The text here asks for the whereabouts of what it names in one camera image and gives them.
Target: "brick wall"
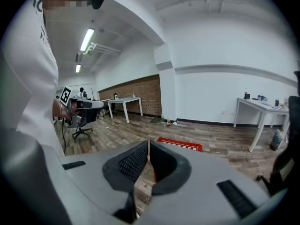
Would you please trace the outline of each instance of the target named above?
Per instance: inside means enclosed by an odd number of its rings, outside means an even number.
[[[120,98],[132,97],[133,93],[137,97],[141,97],[142,112],[150,115],[156,115],[155,101],[157,108],[157,115],[161,115],[161,96],[160,96],[160,82],[159,75],[144,77],[130,82],[125,82],[99,92],[100,100],[113,98],[114,93],[117,93]],[[134,101],[126,103],[128,112],[139,113],[139,102]],[[122,104],[116,104],[116,110],[123,111]]]

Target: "fluorescent ceiling light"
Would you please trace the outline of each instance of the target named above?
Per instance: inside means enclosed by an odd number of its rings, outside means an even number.
[[[86,47],[88,46],[89,44],[89,41],[90,41],[90,38],[92,37],[93,33],[94,33],[94,29],[92,28],[89,28],[85,34],[85,37],[84,37],[84,40],[82,42],[82,45],[81,45],[81,48],[80,48],[80,51],[85,51],[86,50]]]
[[[77,64],[77,66],[76,66],[76,72],[79,73],[79,72],[80,72],[80,69],[81,69],[81,65],[80,65],[80,64]]]

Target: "person's arm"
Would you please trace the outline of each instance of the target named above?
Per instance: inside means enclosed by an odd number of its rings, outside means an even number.
[[[77,112],[76,103],[72,104],[72,112]],[[67,112],[66,106],[64,106],[58,99],[54,99],[52,105],[52,115],[53,117],[61,117],[61,118],[71,118],[71,116]]]

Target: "white t-shirt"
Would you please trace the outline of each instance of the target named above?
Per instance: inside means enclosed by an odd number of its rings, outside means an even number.
[[[58,68],[44,26],[42,0],[25,1],[3,36],[1,53],[31,96],[16,129],[64,155],[52,119]]]

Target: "cable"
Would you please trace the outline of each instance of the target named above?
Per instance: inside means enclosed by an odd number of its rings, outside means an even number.
[[[64,139],[64,154],[66,154],[66,146],[67,146],[67,142],[65,139],[65,135],[64,135],[64,118],[62,119],[62,126],[61,126],[61,130],[62,130],[62,137]]]

